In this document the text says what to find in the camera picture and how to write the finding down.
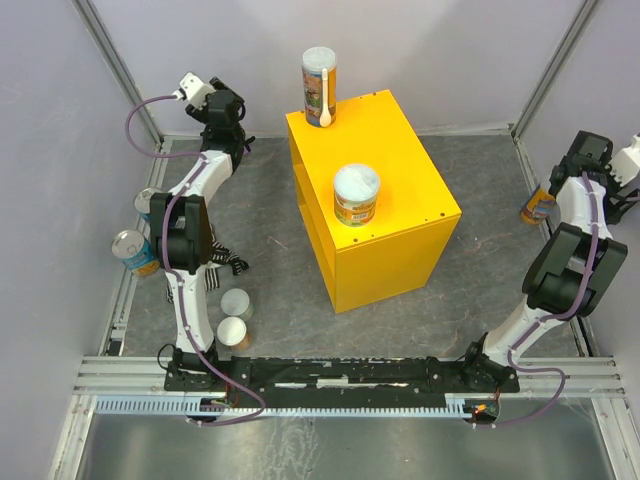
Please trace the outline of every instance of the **yellow cabinet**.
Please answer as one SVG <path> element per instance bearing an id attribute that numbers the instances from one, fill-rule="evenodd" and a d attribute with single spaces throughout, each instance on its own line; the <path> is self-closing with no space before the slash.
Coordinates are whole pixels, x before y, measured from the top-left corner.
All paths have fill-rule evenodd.
<path id="1" fill-rule="evenodd" d="M 425 285 L 460 208 L 390 91 L 338 102 L 336 121 L 287 115 L 298 206 L 337 313 Z M 376 213 L 348 227 L 334 214 L 333 178 L 362 163 L 380 176 Z"/>

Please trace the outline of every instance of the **plastic lid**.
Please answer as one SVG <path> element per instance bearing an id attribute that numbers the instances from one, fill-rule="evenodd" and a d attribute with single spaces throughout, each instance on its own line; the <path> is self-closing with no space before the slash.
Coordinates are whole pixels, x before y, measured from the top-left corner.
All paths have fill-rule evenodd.
<path id="1" fill-rule="evenodd" d="M 350 202 L 371 200 L 380 190 L 380 177 L 372 168 L 359 163 L 342 167 L 333 180 L 336 193 Z"/>
<path id="2" fill-rule="evenodd" d="M 302 65 L 312 72 L 322 73 L 322 69 L 333 70 L 336 66 L 336 54 L 327 47 L 311 47 L 302 54 Z"/>
<path id="3" fill-rule="evenodd" d="M 227 317 L 218 325 L 218 340 L 227 347 L 239 344 L 246 334 L 247 325 L 238 317 Z"/>
<path id="4" fill-rule="evenodd" d="M 232 288 L 222 296 L 220 306 L 222 311 L 230 317 L 242 315 L 249 308 L 249 295 L 241 288 Z"/>

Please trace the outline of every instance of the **white spoon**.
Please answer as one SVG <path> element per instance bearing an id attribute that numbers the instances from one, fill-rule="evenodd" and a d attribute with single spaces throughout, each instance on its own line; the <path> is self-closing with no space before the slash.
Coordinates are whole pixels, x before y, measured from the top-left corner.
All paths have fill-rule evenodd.
<path id="1" fill-rule="evenodd" d="M 326 68 L 322 69 L 322 113 L 320 114 L 320 126 L 328 127 L 331 123 L 331 114 L 329 113 L 329 72 Z"/>

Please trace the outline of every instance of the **orange box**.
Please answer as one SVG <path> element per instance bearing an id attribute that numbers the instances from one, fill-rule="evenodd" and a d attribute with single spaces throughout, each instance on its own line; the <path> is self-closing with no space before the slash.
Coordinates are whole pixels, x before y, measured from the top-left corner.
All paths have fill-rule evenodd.
<path id="1" fill-rule="evenodd" d="M 338 102 L 336 121 L 287 115 L 298 206 L 337 313 L 423 287 L 461 211 L 389 90 Z M 363 163 L 380 176 L 376 214 L 348 227 L 333 178 Z"/>

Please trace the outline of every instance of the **floor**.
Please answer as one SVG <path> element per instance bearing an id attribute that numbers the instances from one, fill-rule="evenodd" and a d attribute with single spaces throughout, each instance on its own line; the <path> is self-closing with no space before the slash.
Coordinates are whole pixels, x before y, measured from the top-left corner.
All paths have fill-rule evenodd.
<path id="1" fill-rule="evenodd" d="M 248 356 L 458 357 L 500 325 L 519 303 L 526 270 L 544 244 L 542 233 L 518 216 L 528 190 L 509 136 L 421 138 L 462 209 L 462 217 L 427 285 L 336 315 L 297 210 L 288 141 L 258 139 L 237 173 L 218 191 L 209 215 L 218 240 L 251 265 L 208 294 L 212 326 L 222 320 L 220 297 L 248 291 Z M 175 141 L 173 152 L 197 141 Z M 164 187 L 180 181 L 194 159 L 170 160 Z M 173 306 L 161 273 L 136 288 L 124 355 L 155 355 L 174 342 Z M 223 347 L 221 356 L 229 352 Z M 571 329 L 558 327 L 525 356 L 577 354 Z"/>
<path id="2" fill-rule="evenodd" d="M 540 408 L 503 400 L 505 418 Z M 183 418 L 96 415 L 77 477 L 87 480 L 614 480 L 589 400 L 518 427 L 462 420 L 271 417 L 230 428 Z"/>

